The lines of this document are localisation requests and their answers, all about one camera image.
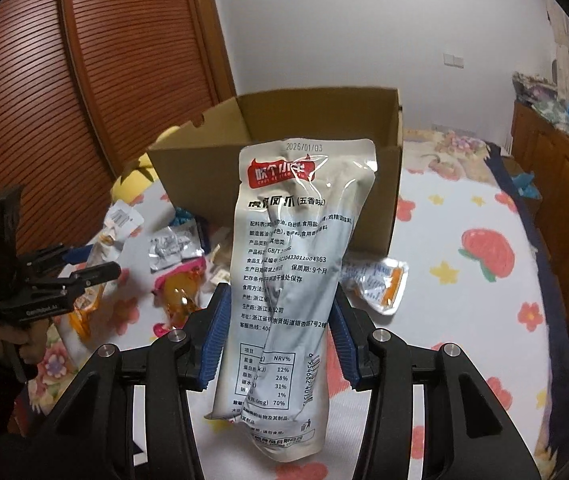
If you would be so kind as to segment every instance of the metal screw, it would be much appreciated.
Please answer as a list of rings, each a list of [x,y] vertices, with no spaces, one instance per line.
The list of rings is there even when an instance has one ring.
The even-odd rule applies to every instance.
[[[373,331],[373,338],[376,341],[384,343],[385,341],[391,339],[391,332],[389,332],[384,328],[377,328],[376,330]]]
[[[461,352],[462,350],[460,350],[459,346],[457,346],[456,344],[446,343],[446,345],[444,345],[444,353],[446,355],[450,355],[451,357],[457,357]]]
[[[186,338],[186,332],[180,328],[175,328],[168,333],[168,340],[174,343],[179,343]]]
[[[98,348],[98,355],[100,357],[111,357],[115,353],[116,345],[112,345],[111,343],[102,345],[100,348]]]

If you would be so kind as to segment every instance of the human hand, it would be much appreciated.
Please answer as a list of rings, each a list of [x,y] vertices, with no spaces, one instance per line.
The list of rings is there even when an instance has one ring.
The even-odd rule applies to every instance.
[[[0,325],[0,361],[9,364],[2,347],[2,342],[7,341],[20,346],[20,357],[26,364],[37,365],[44,358],[48,328],[48,319],[35,321],[24,330],[11,325]]]

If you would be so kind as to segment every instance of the nutrition facts table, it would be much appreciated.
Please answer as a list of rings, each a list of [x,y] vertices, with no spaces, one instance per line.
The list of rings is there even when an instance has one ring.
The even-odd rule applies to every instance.
[[[254,372],[259,369],[264,377],[260,398],[248,395],[248,402],[261,408],[288,410],[294,366],[294,352],[263,352],[263,349],[258,346],[242,343],[240,344],[240,369],[236,381],[236,393],[239,395],[249,393]]]

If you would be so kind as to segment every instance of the navy blue fabric edge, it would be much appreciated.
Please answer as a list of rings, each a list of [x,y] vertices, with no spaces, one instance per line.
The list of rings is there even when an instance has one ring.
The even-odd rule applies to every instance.
[[[551,264],[533,217],[502,162],[500,147],[487,142],[489,157],[485,160],[500,188],[517,206],[529,243],[537,251],[539,287],[544,302],[544,315],[549,326],[549,355],[551,357],[552,410],[549,420],[549,447],[557,451],[555,471],[569,459],[569,339],[562,292],[560,291]]]

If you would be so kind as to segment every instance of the barcode number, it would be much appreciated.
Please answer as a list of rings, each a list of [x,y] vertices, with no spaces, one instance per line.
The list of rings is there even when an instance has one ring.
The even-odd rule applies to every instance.
[[[111,216],[111,220],[113,220],[118,227],[122,227],[129,221],[129,215],[122,211],[122,209],[116,209],[116,211]]]

